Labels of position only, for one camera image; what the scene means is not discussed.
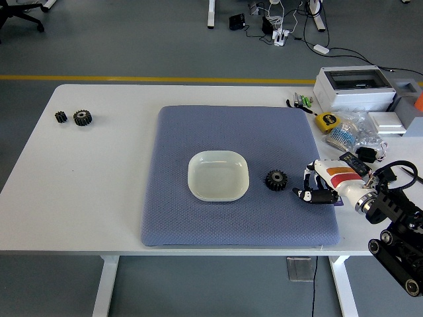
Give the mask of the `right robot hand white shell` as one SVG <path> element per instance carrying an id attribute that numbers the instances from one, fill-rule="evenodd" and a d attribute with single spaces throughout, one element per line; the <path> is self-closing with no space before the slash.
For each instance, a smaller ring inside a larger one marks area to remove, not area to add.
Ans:
<path id="1" fill-rule="evenodd" d="M 306 166 L 304 188 L 294 194 L 311 204 L 331 204 L 345 197 L 357 212 L 364 212 L 377 197 L 362 177 L 341 160 L 314 160 Z"/>

